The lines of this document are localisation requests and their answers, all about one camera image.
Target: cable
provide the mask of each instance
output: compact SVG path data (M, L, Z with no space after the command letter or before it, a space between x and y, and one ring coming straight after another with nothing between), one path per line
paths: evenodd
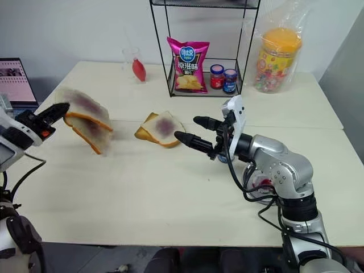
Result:
M233 177L233 180L234 180L236 186L243 192L244 198L249 202L257 202L257 201L260 201L260 200L263 200L263 199L274 198L275 195L267 195L267 196L262 196L262 197L258 197L258 198L248 198L246 193L254 192L254 191L257 191L257 190L263 189L263 188L264 189L270 188L270 189L272 189L274 191L274 187L272 185L260 185L260 186L257 186L255 188L253 188L253 189L246 189L246 187L244 187L239 182L239 179L237 178L237 175L235 173L234 166L233 166L233 163L231 161L230 152L229 152L228 126L225 124L223 126L223 128L224 128L224 148L225 148L225 154L226 154L226 158L227 158L227 165L229 166L231 176ZM253 174L254 170L255 170L255 168L252 169L252 171L249 174L249 177Z
M284 229L284 225L282 223L282 209L281 207L279 206L279 204L277 204L277 207L278 207L278 223L281 227L281 229L283 230ZM328 243L325 243L325 242L320 242L318 240L315 240L315 239L311 239L311 238L307 238L307 237L304 237L298 233L295 233L295 232L291 232L290 230L288 229L284 229L283 231L284 233L287 233L288 235L292 236L292 237L295 237L297 239L301 239L301 240L304 240L304 241L307 241L307 242L310 242L310 243L314 243L316 245L320 245L320 246L323 246L323 247L327 247L328 249L331 249L333 251L335 251L341 258L342 260L342 265L346 267L346 264L347 264L347 261L346 261L346 257L344 256L344 254L341 252L340 249L338 249L337 247L334 247Z
M258 212L258 216L260 219L262 219L264 222L270 224L271 226L273 226L274 228L278 229L280 232L282 233L286 233L292 237L295 237L297 239L300 239L300 240L303 240L303 241L306 241L306 242L309 242L309 243L314 243L315 245L320 245L320 246L323 246L323 247L327 247L328 249L331 249L333 251L335 251L341 258L342 260L342 265L346 267L346 258L344 256L344 254L341 252L340 249L338 249L337 247L334 247L328 243L324 243L324 242L320 242L318 240L315 240L315 239L311 239L311 238L307 238L307 237L304 237L298 233L294 233L294 232L291 232L290 230L287 230L283 223L282 223L282 211L281 211L281 207L279 206L279 204L277 203L277 207L278 207L278 223L280 225L277 226L276 224L273 224L271 221L269 221L268 219L264 218L261 214L267 210L270 209L270 207L272 206L273 202L276 201L276 197L274 199L272 199L269 204L267 206L265 206L262 210L260 210Z
M6 185L7 185L7 174L6 174L6 171L3 171L2 172L2 175L4 177L4 182L3 182L2 186L0 186L0 188L6 189Z
M41 273L47 273L46 259L44 257L43 246L40 245L39 248L35 252L36 252L36 254L38 256L38 259L39 259L40 272Z
M16 194L16 191L18 190L18 188L20 187L20 185L24 182L24 180L26 180L28 178L28 176L30 176L33 172L35 172L37 169L39 169L41 166L45 165L45 163L47 162L44 159L40 159L40 158L36 158L35 156L29 155L27 153L25 153L24 155L28 156L31 159L40 161L41 163L38 164L37 166L35 166L33 169L31 169L30 171L28 171L25 175L23 175L22 178L19 179L19 181L16 183L16 185L13 187L13 189L11 190L11 201L13 201L14 196Z
M264 222L266 222L266 223L270 224L271 226L273 226L274 228L278 229L282 233L286 233L286 234L288 234L288 235L290 235L292 237L295 237L297 239L300 239L300 240L303 240L303 241L306 241L306 242L310 242L310 243L314 243L316 245L324 246L324 247L327 247L327 248L335 251L341 257L342 265L346 267L346 258L338 248L336 248L336 247L334 247L332 245L329 245L328 243L324 243L324 242L320 242L320 241L317 241L317 240L314 240L314 239L311 239L311 238L307 238L307 237L304 237L304 236L302 236L302 235L300 235L298 233L294 233L294 232L291 232L290 230L285 229L285 227L284 227L284 225L282 223L282 219L281 219L281 216L282 216L281 215L281 207L279 206L278 202L276 202L277 198L278 198L277 195L267 195L267 196L262 196L262 197L257 197L257 198L248 198L247 193L249 193L249 192L253 192L253 191L256 191L256 190L261 189L261 188L264 188L264 189L270 188L270 189L274 190L274 187L272 185L261 185L261 186L258 186L258 187L255 187L255 188L252 188L252 189L249 189L249 190L246 189L248 180L250 179L251 175L254 173L254 171L256 169L256 166L257 166L257 164L256 164L256 162L254 160L252 160L252 165L245 169L244 174L243 174L243 185L240 184L240 182L239 182L239 180L237 178L237 175L235 173L233 163L232 163L231 157L230 157L230 152L229 152L229 149L228 149L228 146L229 146L228 126L226 124L224 124L223 129L224 129L224 148L225 148L225 154L226 154L226 158L227 158L227 164L229 166L231 176L233 177L233 180L234 180L235 184L237 185L237 187L243 192L244 198L249 202L256 202L256 201L264 200L264 199L267 199L267 198L272 198L272 200L268 203L268 205L265 206L263 209L261 209L258 212L258 217L260 219L262 219ZM266 219L266 218L264 218L262 216L262 213L269 210L272 207L272 205L274 204L274 202L276 202L277 207L278 207L278 222L279 222L280 227L277 226L276 224L273 224L271 221L269 221L268 219Z

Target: pink snack bag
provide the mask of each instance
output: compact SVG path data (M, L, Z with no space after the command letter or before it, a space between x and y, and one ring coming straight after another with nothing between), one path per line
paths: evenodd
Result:
M202 62L209 48L209 42L180 43L167 37L175 56L176 89L186 89L197 93L207 93Z

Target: laptop screen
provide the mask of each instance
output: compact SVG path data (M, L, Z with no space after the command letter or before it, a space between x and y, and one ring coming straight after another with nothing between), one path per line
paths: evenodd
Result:
M38 105L19 58L0 59L0 94L13 107Z

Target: bread slice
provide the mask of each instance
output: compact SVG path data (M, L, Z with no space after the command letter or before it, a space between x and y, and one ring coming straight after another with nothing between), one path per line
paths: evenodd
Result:
M143 123L141 127L150 134L153 140L164 147L174 147L179 144L174 135L175 131L185 132L182 123L176 120L168 111Z
M81 91L61 86L56 90L55 102L69 103L66 117L88 119L109 131L113 130L107 109Z
M146 123L147 121L150 121L151 119L153 119L157 116L158 116L158 114L156 114L156 113L150 113L149 116L147 117L147 119L144 121L144 123ZM134 136L138 139L147 140L147 141L158 144L157 140L152 138L152 136L142 127L139 127L139 129L135 132Z
M108 129L84 118L65 117L64 122L89 143L98 155L105 152L111 140L111 132Z

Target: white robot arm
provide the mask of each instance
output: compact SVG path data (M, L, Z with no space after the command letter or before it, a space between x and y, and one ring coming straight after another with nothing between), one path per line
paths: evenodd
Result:
M30 146L39 146L49 138L55 132L51 125L68 109L69 104L56 104L39 115L25 111L14 120L0 107L0 173L4 176L4 185L0 186L0 272L29 272L29 258L34 252L38 254L42 271L46 270L42 239L31 222L16 211L20 205L13 204L16 189L22 181L12 191L8 190L6 170L27 155L25 150Z

